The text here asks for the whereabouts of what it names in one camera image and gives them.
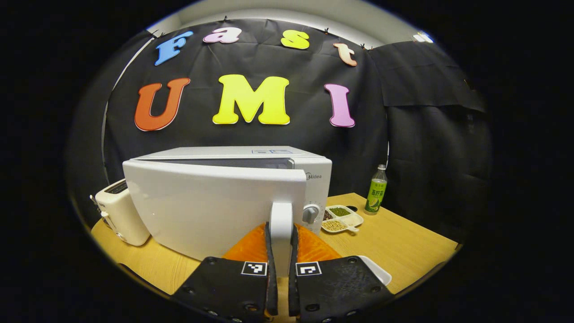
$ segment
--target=green beans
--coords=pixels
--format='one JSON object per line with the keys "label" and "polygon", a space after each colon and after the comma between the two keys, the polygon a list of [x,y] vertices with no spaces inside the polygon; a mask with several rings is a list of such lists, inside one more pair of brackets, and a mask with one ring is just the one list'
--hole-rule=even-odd
{"label": "green beans", "polygon": [[329,211],[333,212],[333,214],[338,216],[338,217],[342,217],[342,216],[346,216],[346,215],[350,214],[347,210],[345,210],[342,207],[335,207],[333,209],[329,209]]}

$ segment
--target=letter m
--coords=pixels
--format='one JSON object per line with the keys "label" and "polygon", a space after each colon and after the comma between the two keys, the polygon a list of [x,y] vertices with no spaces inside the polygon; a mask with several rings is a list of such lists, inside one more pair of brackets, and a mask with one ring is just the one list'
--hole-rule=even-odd
{"label": "letter m", "polygon": [[263,112],[259,115],[262,124],[286,125],[289,116],[285,113],[285,88],[289,80],[278,76],[270,76],[263,80],[257,91],[253,91],[243,75],[223,75],[219,78],[223,84],[223,94],[219,113],[214,115],[214,124],[234,124],[239,116],[234,112],[235,103],[246,122],[252,122],[255,114],[263,104]]}

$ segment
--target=white wall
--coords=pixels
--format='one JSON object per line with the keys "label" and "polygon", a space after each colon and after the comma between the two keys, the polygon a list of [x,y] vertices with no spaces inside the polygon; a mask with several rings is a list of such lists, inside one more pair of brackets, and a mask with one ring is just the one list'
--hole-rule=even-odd
{"label": "white wall", "polygon": [[171,14],[164,19],[156,22],[155,24],[149,26],[147,31],[153,33],[155,36],[159,37],[161,33],[170,33],[172,31],[178,30],[181,28],[181,20],[179,17],[179,12]]}
{"label": "white wall", "polygon": [[355,44],[365,44],[367,48],[412,41],[412,36],[418,32],[391,13],[361,0],[204,0],[173,16],[178,16],[180,26],[167,24],[164,20],[148,30],[153,32],[162,28],[163,32],[171,32],[220,21],[225,16],[228,19],[268,18],[320,30],[329,28],[330,33]]}

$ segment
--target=microwave control knob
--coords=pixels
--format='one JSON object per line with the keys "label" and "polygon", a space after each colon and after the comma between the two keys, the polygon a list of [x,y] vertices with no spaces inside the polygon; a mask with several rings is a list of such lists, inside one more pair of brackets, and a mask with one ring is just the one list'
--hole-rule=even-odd
{"label": "microwave control knob", "polygon": [[319,215],[319,208],[316,206],[308,206],[303,209],[303,222],[313,224],[315,218]]}

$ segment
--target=pink letter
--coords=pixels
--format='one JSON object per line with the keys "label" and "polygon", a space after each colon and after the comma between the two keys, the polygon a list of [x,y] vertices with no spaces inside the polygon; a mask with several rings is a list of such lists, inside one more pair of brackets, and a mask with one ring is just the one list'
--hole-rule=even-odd
{"label": "pink letter", "polygon": [[333,103],[333,116],[329,120],[333,126],[353,127],[355,120],[349,115],[349,105],[347,104],[347,93],[349,89],[337,84],[325,84],[325,89],[331,94]]}
{"label": "pink letter", "polygon": [[351,58],[351,54],[355,54],[352,49],[346,44],[333,44],[333,46],[339,49],[339,57],[343,60],[343,62],[349,64],[350,66],[357,66],[357,62]]}
{"label": "pink letter", "polygon": [[206,43],[221,43],[229,44],[234,43],[239,40],[237,36],[241,34],[241,29],[235,27],[219,28],[213,31],[213,34],[209,34],[203,37],[203,41]]}

